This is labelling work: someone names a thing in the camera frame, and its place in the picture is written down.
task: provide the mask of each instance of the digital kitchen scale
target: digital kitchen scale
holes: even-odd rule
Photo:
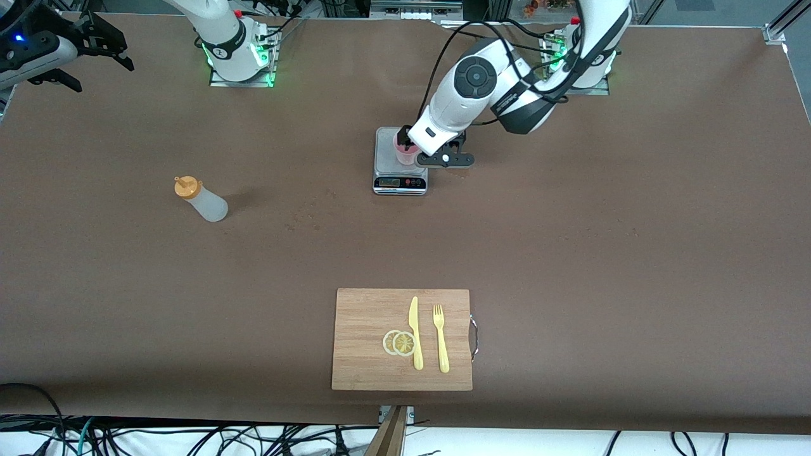
[[[428,191],[428,168],[403,165],[397,160],[394,137],[398,131],[400,127],[377,129],[372,190],[378,195],[425,195]]]

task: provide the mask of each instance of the wooden cutting board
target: wooden cutting board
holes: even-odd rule
[[[414,369],[411,356],[390,355],[383,337],[392,329],[412,332],[411,299],[419,301],[419,339],[424,369]],[[445,315],[445,345],[450,371],[440,372],[433,307]],[[470,292],[341,288],[335,306],[333,389],[361,391],[470,391]]]

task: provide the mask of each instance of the pink cup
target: pink cup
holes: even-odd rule
[[[399,161],[400,163],[402,163],[403,165],[406,165],[406,166],[413,165],[414,164],[414,159],[417,158],[417,154],[421,152],[419,150],[419,147],[417,147],[416,145],[412,145],[412,146],[410,146],[408,148],[408,150],[406,150],[405,146],[399,145],[397,143],[397,136],[396,135],[394,136],[393,143],[394,143],[394,150],[396,151],[396,154],[397,154],[397,161]]]

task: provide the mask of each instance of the plastic bottle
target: plastic bottle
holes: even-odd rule
[[[191,176],[174,178],[174,192],[209,222],[219,222],[228,213],[228,203],[203,187],[203,181]]]

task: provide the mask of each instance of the dried lemon slice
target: dried lemon slice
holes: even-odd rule
[[[414,353],[414,335],[402,331],[394,336],[394,351],[400,356],[411,356]]]
[[[397,352],[394,351],[394,337],[399,333],[399,329],[392,329],[383,336],[383,350],[386,350],[386,353],[397,356]]]

